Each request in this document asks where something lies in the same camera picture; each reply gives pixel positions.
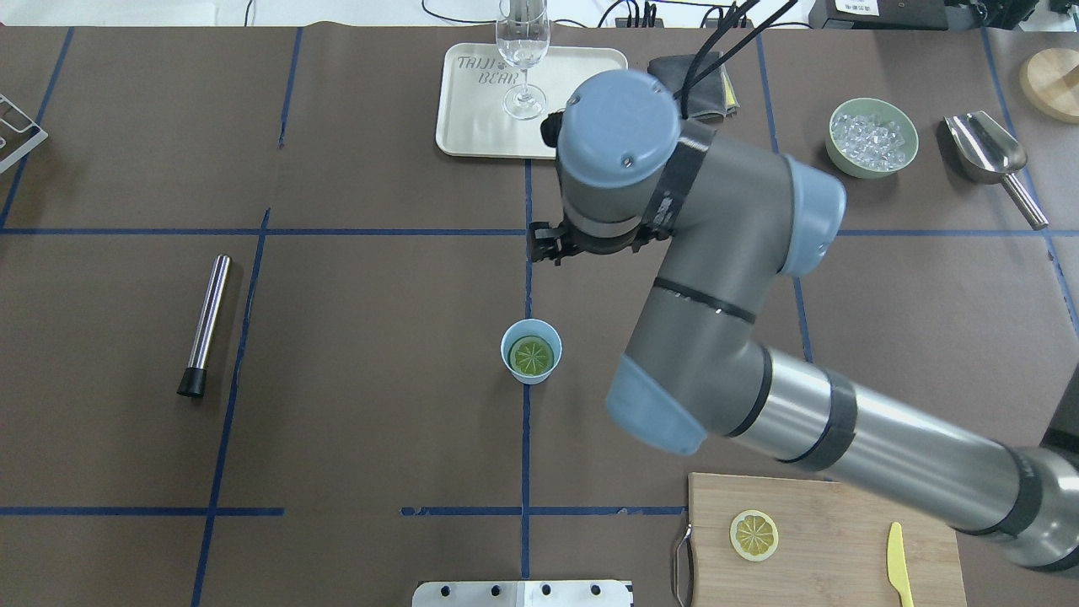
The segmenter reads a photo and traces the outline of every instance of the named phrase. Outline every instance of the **plastic knife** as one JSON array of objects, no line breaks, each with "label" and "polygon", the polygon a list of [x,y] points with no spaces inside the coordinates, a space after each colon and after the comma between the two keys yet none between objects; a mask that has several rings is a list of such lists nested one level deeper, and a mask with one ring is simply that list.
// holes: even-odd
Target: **plastic knife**
[{"label": "plastic knife", "polygon": [[892,523],[888,530],[888,581],[896,588],[902,607],[914,607],[911,579],[906,575],[906,553],[903,551],[903,526]]}]

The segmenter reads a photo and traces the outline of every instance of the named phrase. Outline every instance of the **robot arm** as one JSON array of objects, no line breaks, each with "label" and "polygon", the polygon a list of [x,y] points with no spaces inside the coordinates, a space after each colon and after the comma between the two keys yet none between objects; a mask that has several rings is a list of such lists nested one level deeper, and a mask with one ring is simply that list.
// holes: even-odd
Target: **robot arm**
[{"label": "robot arm", "polygon": [[533,260],[672,237],[607,396],[619,426],[682,455],[709,432],[728,437],[999,543],[1019,565],[1079,577],[1071,461],[750,341],[775,276],[808,273],[834,239],[838,180],[680,121],[670,93],[631,70],[582,84],[549,134],[565,216],[530,226]]}]

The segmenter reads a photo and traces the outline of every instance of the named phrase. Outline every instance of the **blue tape line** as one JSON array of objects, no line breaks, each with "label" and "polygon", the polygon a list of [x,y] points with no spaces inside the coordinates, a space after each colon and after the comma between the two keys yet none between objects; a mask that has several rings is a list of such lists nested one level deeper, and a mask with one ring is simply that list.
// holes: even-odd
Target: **blue tape line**
[{"label": "blue tape line", "polygon": [[756,37],[756,59],[761,66],[761,85],[764,87],[764,111],[768,114],[768,136],[771,137],[771,151],[779,153],[779,137],[776,136],[776,115],[771,110],[771,88],[768,87],[768,66],[764,59],[764,40]]},{"label": "blue tape line", "polygon": [[401,516],[520,516],[521,509],[516,506],[496,507],[423,507],[402,508]]},{"label": "blue tape line", "polygon": [[[12,235],[224,235],[255,236],[256,227],[2,227]],[[438,227],[274,227],[270,236],[523,236],[518,229],[438,229]]]},{"label": "blue tape line", "polygon": [[[993,77],[993,87],[997,92],[997,99],[1000,101],[1000,110],[1003,112],[1005,124],[1008,126],[1008,130],[1013,137],[1017,138],[1015,132],[1015,124],[1012,122],[1011,112],[1008,111],[1008,101],[1005,99],[1005,91],[1000,85],[1000,75],[997,73],[997,61],[993,56],[993,45],[989,43],[989,33],[985,27],[982,27],[982,46],[985,49],[985,60],[989,65],[989,75]],[[1038,196],[1038,188],[1034,184],[1034,179],[1030,177],[1030,170],[1026,167],[1023,168],[1023,177],[1026,179],[1027,188],[1030,190],[1030,197],[1039,206],[1041,205],[1041,199]],[[1064,296],[1064,305],[1068,311],[1068,319],[1071,321],[1071,331],[1075,332],[1076,336],[1079,336],[1079,315],[1076,313],[1075,298],[1071,295],[1071,288],[1068,286],[1068,280],[1064,276],[1064,267],[1061,266],[1060,254],[1056,253],[1056,246],[1053,244],[1054,232],[1050,229],[1040,230],[1041,237],[1046,239],[1046,247],[1049,249],[1049,257],[1052,259],[1053,272],[1056,274],[1056,282],[1061,288],[1061,294]]]},{"label": "blue tape line", "polygon": [[260,232],[254,227],[3,227],[0,234],[41,236],[255,236]]},{"label": "blue tape line", "polygon": [[[41,98],[41,106],[38,107],[38,115],[35,122],[40,126],[45,119],[45,108],[49,107],[49,100],[53,98],[53,91],[56,88],[56,81],[60,78],[60,68],[64,67],[64,59],[67,58],[67,51],[71,46],[71,38],[74,36],[74,28],[69,27],[67,36],[64,37],[64,45],[60,46],[60,54],[56,57],[56,65],[53,66],[53,75],[49,79],[49,86],[45,87],[45,95]],[[26,170],[26,163],[30,160],[29,155],[23,157],[18,161],[18,168],[15,169],[15,177],[11,181],[11,188],[8,189],[8,198],[3,203],[3,210],[0,210],[0,227],[4,226],[8,222],[8,215],[11,212],[11,205],[15,202],[15,193],[18,191],[18,184],[23,181],[23,171]]]},{"label": "blue tape line", "polygon": [[84,506],[15,506],[0,508],[0,516],[206,516],[205,508],[142,508]]},{"label": "blue tape line", "polygon": [[536,516],[678,516],[685,514],[684,506],[536,506],[532,514]]},{"label": "blue tape line", "polygon": [[1005,91],[1000,86],[1000,78],[997,77],[997,61],[993,57],[993,49],[989,47],[989,31],[983,26],[982,46],[985,49],[985,60],[989,64],[989,77],[993,78],[993,87],[997,91],[997,99],[1000,101],[1000,109],[1005,114],[1005,124],[1008,130],[1015,135],[1015,125],[1011,121],[1011,112],[1008,111],[1008,104],[1005,102]]},{"label": "blue tape line", "polygon": [[[429,507],[419,510],[402,508],[401,516],[521,516],[516,506],[496,507]],[[678,516],[685,514],[684,506],[530,506],[532,516]]]},{"label": "blue tape line", "polygon": [[247,305],[244,308],[244,323],[240,331],[240,345],[236,348],[236,361],[232,369],[232,383],[229,387],[229,406],[224,413],[224,425],[221,428],[221,443],[217,451],[217,466],[214,469],[214,485],[209,494],[209,508],[206,512],[206,527],[203,529],[202,550],[199,553],[199,569],[195,571],[195,585],[191,593],[191,607],[197,607],[202,601],[202,585],[206,578],[206,562],[209,558],[210,540],[214,537],[214,519],[217,516],[217,505],[221,496],[221,477],[224,474],[224,460],[229,453],[229,437],[232,434],[232,419],[236,411],[236,395],[240,392],[240,372],[244,364],[244,354],[247,349],[247,334],[251,327],[251,303],[255,301],[255,289],[259,281],[259,268],[262,266],[262,250],[267,243],[267,224],[270,222],[270,209],[262,215],[259,244],[255,248],[255,261],[251,263],[251,277],[247,285]]},{"label": "blue tape line", "polygon": [[218,508],[215,516],[284,516],[284,508]]},{"label": "blue tape line", "polygon": [[[524,161],[524,227],[532,223],[532,161]],[[532,251],[524,240],[524,318],[532,318]]]},{"label": "blue tape line", "polygon": [[277,149],[285,147],[285,127],[288,125],[288,108],[292,104],[292,84],[296,82],[296,64],[300,59],[300,41],[303,40],[303,28],[296,28],[296,42],[292,43],[292,65],[288,68],[288,84],[285,86],[285,102],[281,108],[281,133],[277,134]]},{"label": "blue tape line", "polygon": [[[0,516],[206,516],[206,508],[10,506]],[[218,516],[284,516],[284,508],[222,508]]]},{"label": "blue tape line", "polygon": [[1061,285],[1061,292],[1064,294],[1064,305],[1068,309],[1068,317],[1071,318],[1071,329],[1076,332],[1076,337],[1079,337],[1079,314],[1076,313],[1076,300],[1071,296],[1071,288],[1068,286],[1068,279],[1064,275],[1064,267],[1061,265],[1061,256],[1056,252],[1056,245],[1053,244],[1053,235],[1055,234],[1042,234],[1046,238],[1046,246],[1049,247],[1049,256],[1053,260],[1053,272],[1056,274],[1056,282]]},{"label": "blue tape line", "polygon": [[[524,226],[532,222],[532,161],[524,161]],[[532,254],[524,244],[524,318],[532,318]],[[532,387],[522,385],[521,408],[521,579],[532,575],[529,540],[532,535]]]},{"label": "blue tape line", "polygon": [[[0,227],[0,235],[210,235],[257,236],[258,227]],[[1076,237],[1079,230],[1051,230],[1054,237]],[[268,236],[523,236],[525,230],[497,227],[270,227]],[[841,236],[974,236],[974,237],[1033,237],[1041,232],[1034,230],[839,230]],[[525,287],[531,286],[532,264],[525,266]],[[531,315],[531,298],[525,314]]]},{"label": "blue tape line", "polygon": [[1029,237],[1034,230],[839,230],[841,236],[992,236]]},{"label": "blue tape line", "polygon": [[802,331],[802,356],[807,363],[812,362],[812,342],[809,340],[809,322],[806,320],[806,302],[802,295],[802,278],[794,278],[794,302],[798,308],[798,329]]},{"label": "blue tape line", "polygon": [[521,418],[521,579],[531,576],[529,539],[532,529],[532,387],[522,385],[524,406]]},{"label": "blue tape line", "polygon": [[524,230],[483,227],[275,227],[271,236],[523,236]]},{"label": "blue tape line", "polygon": [[[779,137],[776,135],[776,116],[771,109],[771,88],[768,86],[768,65],[764,55],[763,37],[756,37],[756,58],[761,66],[761,85],[764,87],[764,109],[768,114],[768,136],[771,138],[771,151],[779,153]],[[809,341],[809,323],[806,321],[805,300],[802,296],[802,279],[794,278],[794,300],[798,308],[798,328],[802,331],[802,355],[807,362],[812,362],[812,343]]]}]

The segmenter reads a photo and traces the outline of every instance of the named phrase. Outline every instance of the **metal muddler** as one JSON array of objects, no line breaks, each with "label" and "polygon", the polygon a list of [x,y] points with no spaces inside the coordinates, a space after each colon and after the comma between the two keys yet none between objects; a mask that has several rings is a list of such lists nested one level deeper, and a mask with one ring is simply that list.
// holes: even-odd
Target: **metal muddler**
[{"label": "metal muddler", "polygon": [[203,311],[199,315],[195,342],[191,346],[191,357],[188,358],[188,369],[183,371],[183,380],[176,390],[181,397],[202,399],[206,390],[206,358],[209,356],[209,343],[214,337],[214,326],[217,323],[217,312],[221,307],[221,294],[224,292],[224,280],[229,277],[231,262],[228,254],[218,254],[214,260],[214,270],[206,285],[206,296],[203,298]]}]

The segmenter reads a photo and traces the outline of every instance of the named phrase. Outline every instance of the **metal plate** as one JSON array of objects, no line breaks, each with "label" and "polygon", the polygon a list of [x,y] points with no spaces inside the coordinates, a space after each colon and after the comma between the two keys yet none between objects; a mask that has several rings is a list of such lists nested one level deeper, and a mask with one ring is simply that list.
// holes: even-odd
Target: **metal plate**
[{"label": "metal plate", "polygon": [[617,580],[425,582],[412,594],[412,607],[632,607],[632,588]]}]

